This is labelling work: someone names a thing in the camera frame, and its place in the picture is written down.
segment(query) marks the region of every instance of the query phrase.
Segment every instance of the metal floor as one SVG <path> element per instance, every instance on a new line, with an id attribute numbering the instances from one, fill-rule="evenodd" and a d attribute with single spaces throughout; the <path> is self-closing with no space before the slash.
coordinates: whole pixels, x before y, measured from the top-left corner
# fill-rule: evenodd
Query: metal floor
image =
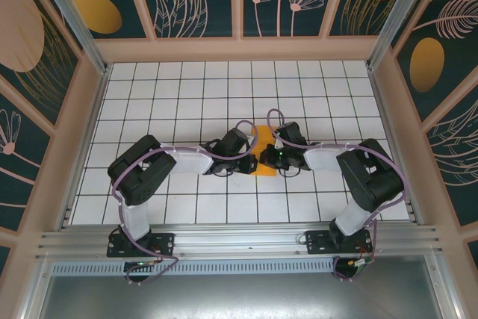
<path id="1" fill-rule="evenodd" d="M 439 319 L 423 257 L 378 258 L 354 282 L 330 273 L 51 279 L 43 319 Z"/>
<path id="2" fill-rule="evenodd" d="M 106 169 L 145 134 L 197 145 L 242 119 L 266 124 L 279 108 L 309 141 L 376 138 L 390 152 L 363 61 L 229 61 L 114 64 L 69 224 L 118 224 Z M 250 128 L 241 128 L 250 133 Z M 151 224 L 328 222 L 350 193 L 340 173 L 227 179 L 172 175 L 148 201 Z M 383 220 L 409 220 L 405 203 Z"/>

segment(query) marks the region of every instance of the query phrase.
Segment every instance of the grid floor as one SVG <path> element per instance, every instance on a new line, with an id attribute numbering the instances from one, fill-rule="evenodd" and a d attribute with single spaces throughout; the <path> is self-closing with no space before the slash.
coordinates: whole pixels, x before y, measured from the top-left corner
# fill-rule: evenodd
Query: grid floor
<path id="1" fill-rule="evenodd" d="M 221 138 L 242 119 L 265 125 L 271 108 L 298 122 L 310 141 L 360 143 L 373 137 L 390 152 L 363 61 L 114 64 L 69 222 L 119 223 L 106 169 L 145 134 L 197 145 Z M 246 126 L 241 130 L 250 133 Z M 347 190 L 342 175 L 328 171 L 291 179 L 176 174 L 148 201 L 149 220 L 330 221 L 347 205 Z M 408 220 L 409 214 L 401 203 L 381 219 Z"/>

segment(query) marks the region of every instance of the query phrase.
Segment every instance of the leaf illustration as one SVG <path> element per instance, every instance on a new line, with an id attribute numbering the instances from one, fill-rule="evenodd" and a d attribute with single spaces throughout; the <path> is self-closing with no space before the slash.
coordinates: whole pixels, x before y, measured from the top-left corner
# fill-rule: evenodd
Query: leaf illustration
<path id="1" fill-rule="evenodd" d="M 434 126 L 429 142 L 447 185 L 478 182 L 478 100 L 460 116 Z"/>
<path id="2" fill-rule="evenodd" d="M 429 136 L 430 144 L 434 147 L 455 138 L 462 129 L 476 120 L 478 120 L 478 100 L 460 116 L 433 126 L 432 135 Z"/>
<path id="3" fill-rule="evenodd" d="M 160 37 L 168 37 L 171 32 L 171 15 L 164 0 L 156 0 L 156 14 L 153 25 Z"/>
<path id="4" fill-rule="evenodd" d="M 154 26 L 159 37 L 201 37 L 207 24 L 207 0 L 156 0 Z"/>
<path id="5" fill-rule="evenodd" d="M 478 24 L 478 0 L 451 0 L 433 22 L 440 37 L 464 39 Z"/>

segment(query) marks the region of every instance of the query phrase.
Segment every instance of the aluminum frame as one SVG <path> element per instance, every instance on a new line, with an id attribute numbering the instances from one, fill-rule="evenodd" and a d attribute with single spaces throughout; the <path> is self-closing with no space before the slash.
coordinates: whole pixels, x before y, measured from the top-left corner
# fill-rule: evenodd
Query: aluminum frame
<path id="1" fill-rule="evenodd" d="M 403 171 L 403 174 L 409 180 L 409 175 L 406 171 L 406 168 L 403 166 L 404 157 L 403 153 L 400 151 L 400 147 L 397 145 L 397 134 L 395 132 L 394 127 L 390 123 L 390 112 L 386 106 L 386 104 L 382 101 L 383 99 L 383 92 L 382 88 L 380 87 L 380 83 L 377 81 L 377 77 L 375 75 L 375 71 L 368 69 L 368 76 L 370 78 L 370 83 L 372 85 L 373 94 L 376 99 L 377 106 L 379 108 L 380 117 L 382 118 L 383 128 L 385 130 L 385 135 L 387 137 L 388 145 L 390 146 L 391 153 L 393 155 L 393 159 L 398 167 Z M 409 190 L 410 196 L 409 198 L 405 198 L 405 201 L 412 207 L 412 212 L 414 217 L 411 218 L 415 219 L 418 224 L 423 224 L 423 217 L 420 212 L 420 207 L 418 206 L 417 196 L 415 194 L 415 190 L 413 188 L 412 181 L 409 181 Z"/>
<path id="2" fill-rule="evenodd" d="M 96 119 L 98 118 L 98 114 L 102 106 L 102 94 L 104 94 L 106 91 L 112 69 L 113 67 L 108 65 L 105 71 L 101 72 L 99 75 L 98 84 L 96 85 L 97 95 L 91 104 L 90 111 L 88 112 L 87 125 L 83 130 L 80 146 L 76 152 L 75 161 L 73 162 L 72 170 L 69 174 L 67 185 L 69 190 L 63 196 L 63 200 L 61 202 L 62 210 L 58 213 L 57 219 L 55 221 L 54 228 L 57 228 L 58 230 L 62 228 L 69 206 L 71 206 L 75 200 L 76 189 L 81 181 L 83 164 L 88 156 L 91 138 L 93 137 L 93 133 L 95 131 Z"/>
<path id="3" fill-rule="evenodd" d="M 369 55 L 368 60 L 371 69 L 376 69 L 380 61 L 382 61 L 392 40 L 416 1 L 417 0 L 397 0 L 397 2 L 395 2 L 394 7 L 390 14 L 388 14 L 388 18 L 380 31 L 375 46 Z"/>
<path id="4" fill-rule="evenodd" d="M 153 232 L 175 233 L 174 253 L 182 259 L 268 259 L 310 257 L 299 243 L 305 231 L 328 230 L 320 224 L 175 225 L 152 226 Z M 108 235 L 114 226 L 70 226 L 46 232 L 36 261 L 114 261 L 106 256 Z M 377 228 L 376 255 L 425 255 L 440 252 L 433 226 L 385 222 Z M 118 258 L 118 261 L 147 260 Z"/>
<path id="5" fill-rule="evenodd" d="M 99 72 L 105 71 L 106 61 L 103 58 L 98 46 L 95 44 L 93 35 L 91 35 L 87 26 L 85 25 L 83 18 L 76 9 L 72 0 L 54 0 L 55 4 L 61 10 L 64 18 L 71 26 L 72 31 L 75 33 L 78 41 L 83 46 L 84 51 L 90 57 L 93 65 Z"/>

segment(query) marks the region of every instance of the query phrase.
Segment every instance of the purple cable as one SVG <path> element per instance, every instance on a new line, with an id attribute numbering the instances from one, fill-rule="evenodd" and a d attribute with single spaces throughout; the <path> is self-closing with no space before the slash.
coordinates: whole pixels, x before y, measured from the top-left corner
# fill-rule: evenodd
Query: purple cable
<path id="1" fill-rule="evenodd" d="M 130 240 L 130 242 L 133 243 L 133 245 L 138 248 L 139 250 L 141 250 L 142 252 L 144 252 L 145 254 L 149 254 L 153 257 L 156 257 L 157 259 L 160 259 L 160 260 L 163 260 L 163 259 L 172 259 L 174 262 L 171 263 L 170 265 L 168 265 L 167 267 L 165 267 L 161 272 L 159 272 L 158 274 L 154 275 L 154 276 L 149 276 L 147 279 L 143 280 L 142 282 L 133 282 L 129 275 L 130 273 L 135 270 L 135 269 L 138 269 L 140 267 L 152 267 L 154 266 L 156 263 L 154 264 L 146 264 L 146 265 L 136 265 L 132 268 L 130 268 L 128 270 L 128 272 L 126 273 L 126 279 L 128 280 L 129 284 L 136 284 L 138 286 L 141 286 L 141 284 L 147 284 L 147 283 L 150 283 L 150 282 L 153 282 L 154 280 L 156 280 L 157 278 L 159 278 L 160 276 L 162 276 L 164 273 L 166 273 L 169 269 L 171 269 L 174 265 L 176 265 L 176 263 L 178 263 L 179 261 L 179 258 L 178 257 L 175 257 L 175 256 L 172 256 L 172 255 L 162 255 L 160 253 L 156 253 L 156 252 L 153 252 L 151 250 L 148 250 L 144 247 L 142 247 L 141 245 L 138 244 L 138 242 L 136 242 L 131 233 L 129 232 L 128 230 L 128 227 L 125 225 L 125 218 L 123 216 L 123 212 L 122 212 L 122 207 L 124 206 L 124 203 L 123 203 L 123 200 L 121 198 L 121 196 L 117 193 L 117 188 L 118 188 L 118 185 L 121 183 L 121 181 L 128 175 L 128 173 L 130 173 L 140 162 L 143 162 L 144 160 L 146 160 L 147 158 L 157 154 L 157 153 L 160 153 L 160 152 L 166 152 L 166 151 L 170 151 L 170 152 L 197 152 L 197 153 L 202 153 L 203 155 L 207 155 L 209 157 L 212 157 L 212 158 L 218 158 L 220 160 L 226 160 L 226 161 L 233 161 L 233 160 L 238 160 L 242 157 L 246 157 L 249 153 L 251 153 L 252 150 L 254 150 L 255 148 L 255 145 L 257 144 L 257 141 L 258 141 L 258 129 L 257 127 L 251 123 L 250 121 L 248 120 L 241 120 L 239 121 L 235 128 L 237 128 L 240 124 L 242 123 L 248 123 L 252 126 L 252 129 L 254 130 L 254 139 L 252 140 L 252 143 L 251 143 L 251 146 L 250 148 L 245 151 L 244 153 L 241 153 L 240 155 L 237 155 L 237 156 L 232 156 L 232 157 L 225 157 L 225 156 L 219 156 L 219 155 L 215 155 L 213 153 L 210 153 L 210 152 L 207 152 L 203 149 L 194 149 L 194 148 L 191 148 L 191 147 L 175 147 L 175 146 L 172 146 L 172 147 L 162 147 L 160 149 L 153 149 L 152 151 L 146 153 L 145 155 L 141 156 L 140 158 L 138 158 L 135 162 L 133 162 L 128 168 L 126 168 L 126 170 L 121 173 L 121 175 L 119 175 L 118 179 L 113 183 L 113 188 L 111 189 L 111 194 L 113 195 L 113 197 L 118 201 L 119 205 L 118 205 L 118 212 L 119 212 L 119 221 L 121 222 L 121 229 L 123 230 L 123 232 L 126 234 L 126 237 L 128 237 L 128 239 Z"/>
<path id="2" fill-rule="evenodd" d="M 386 208 L 389 208 L 393 205 L 396 205 L 400 202 L 402 202 L 408 195 L 409 195 L 409 186 L 408 186 L 408 183 L 406 181 L 406 177 L 405 175 L 403 174 L 403 172 L 400 170 L 400 168 L 398 168 L 398 166 L 392 161 L 390 160 L 389 158 L 385 157 L 384 155 L 382 155 L 381 153 L 378 153 L 377 151 L 373 151 L 372 149 L 369 149 L 367 147 L 363 147 L 363 146 L 359 146 L 359 145 L 349 145 L 349 144 L 345 144 L 345 145 L 339 145 L 339 144 L 333 144 L 333 143 L 321 143 L 320 145 L 310 145 L 310 146 L 303 146 L 303 145 L 297 145 L 296 143 L 292 143 L 290 141 L 287 141 L 287 140 L 284 140 L 282 139 L 277 133 L 276 133 L 276 130 L 274 130 L 274 128 L 271 126 L 270 124 L 270 115 L 273 113 L 273 112 L 276 112 L 278 115 L 279 115 L 279 119 L 282 121 L 282 124 L 285 122 L 285 116 L 284 114 L 277 108 L 271 108 L 269 110 L 269 112 L 267 112 L 267 126 L 269 127 L 269 130 L 272 132 L 272 135 L 279 141 L 281 141 L 282 143 L 285 143 L 286 145 L 289 145 L 289 146 L 292 146 L 292 147 L 296 147 L 298 149 L 360 149 L 361 151 L 364 151 L 364 152 L 368 152 L 370 153 L 371 155 L 374 155 L 378 158 L 380 158 L 381 160 L 383 160 L 386 164 L 388 164 L 391 168 L 394 169 L 395 173 L 400 177 L 400 180 L 402 181 L 403 183 L 403 192 L 402 192 L 402 196 L 400 196 L 399 199 L 397 199 L 396 201 L 393 201 L 393 202 L 390 202 L 388 204 L 385 204 L 385 205 L 381 205 L 380 207 L 378 207 L 370 216 L 369 218 L 365 221 L 364 223 L 364 226 L 370 226 L 370 223 L 372 222 L 372 220 L 374 221 L 373 223 L 373 251 L 372 251 L 372 256 L 375 254 L 375 244 L 376 244 L 376 225 L 377 225 L 377 220 L 374 220 L 374 218 L 377 216 L 378 213 L 380 213 L 380 211 L 383 211 L 384 209 Z M 340 256 L 338 257 L 335 257 L 334 258 L 334 263 L 333 263 L 333 266 L 332 266 L 332 269 L 333 269 L 333 272 L 332 274 L 334 275 L 335 278 L 339 279 L 339 280 L 343 280 L 343 279 L 348 279 L 350 281 L 351 278 L 347 278 L 345 277 L 343 274 L 340 274 L 335 268 L 337 267 L 337 263 L 338 263 L 338 260 L 340 259 Z"/>
<path id="3" fill-rule="evenodd" d="M 378 158 L 380 158 L 381 160 L 383 160 L 386 164 L 388 164 L 396 173 L 397 175 L 400 177 L 400 180 L 402 181 L 403 183 L 403 192 L 402 192 L 402 196 L 400 196 L 399 199 L 397 199 L 396 201 L 394 202 L 390 202 L 388 204 L 385 204 L 385 205 L 381 205 L 380 207 L 378 207 L 373 213 L 372 215 L 367 219 L 367 221 L 365 221 L 364 223 L 364 226 L 366 226 L 367 224 L 369 224 L 373 218 L 375 218 L 377 216 L 377 214 L 380 212 L 380 211 L 383 211 L 384 209 L 386 208 L 389 208 L 393 205 L 396 205 L 397 203 L 400 203 L 402 202 L 408 195 L 409 195 L 409 186 L 408 186 L 408 183 L 406 181 L 406 177 L 405 175 L 403 174 L 403 172 L 400 170 L 400 168 L 398 168 L 398 166 L 392 161 L 390 160 L 389 158 L 385 157 L 384 155 L 382 155 L 381 153 L 378 153 L 377 151 L 374 151 L 372 149 L 369 149 L 367 147 L 363 147 L 363 146 L 359 146 L 359 145 L 350 145 L 350 144 L 344 144 L 344 145 L 340 145 L 340 144 L 334 144 L 334 143 L 321 143 L 320 145 L 309 145 L 309 146 L 303 146 L 303 145 L 297 145 L 296 143 L 292 143 L 292 142 L 289 142 L 287 140 L 284 140 L 282 139 L 277 133 L 276 133 L 276 130 L 273 129 L 273 127 L 271 126 L 270 124 L 270 114 L 273 113 L 273 112 L 276 112 L 277 114 L 279 114 L 279 117 L 281 118 L 282 121 L 285 121 L 284 120 L 284 114 L 277 108 L 271 108 L 269 110 L 269 112 L 267 112 L 267 126 L 269 127 L 269 130 L 272 132 L 272 135 L 277 139 L 277 140 L 280 140 L 282 143 L 285 143 L 286 145 L 289 145 L 289 146 L 292 146 L 292 147 L 296 147 L 298 149 L 360 149 L 361 151 L 364 151 L 364 152 L 368 152 L 370 153 L 371 155 L 374 155 Z"/>
<path id="4" fill-rule="evenodd" d="M 372 243 L 372 253 L 370 254 L 370 256 L 373 258 L 375 256 L 375 246 L 376 246 L 376 225 L 377 225 L 377 220 L 373 220 L 373 243 Z M 349 282 L 352 282 L 352 278 L 348 278 L 346 277 L 345 275 L 343 275 L 342 273 L 339 273 L 337 271 L 337 263 L 338 263 L 338 260 L 340 259 L 341 257 L 338 256 L 338 257 L 335 257 L 334 258 L 334 263 L 332 264 L 332 274 L 335 278 L 337 278 L 338 280 L 342 281 L 344 279 L 348 279 Z"/>

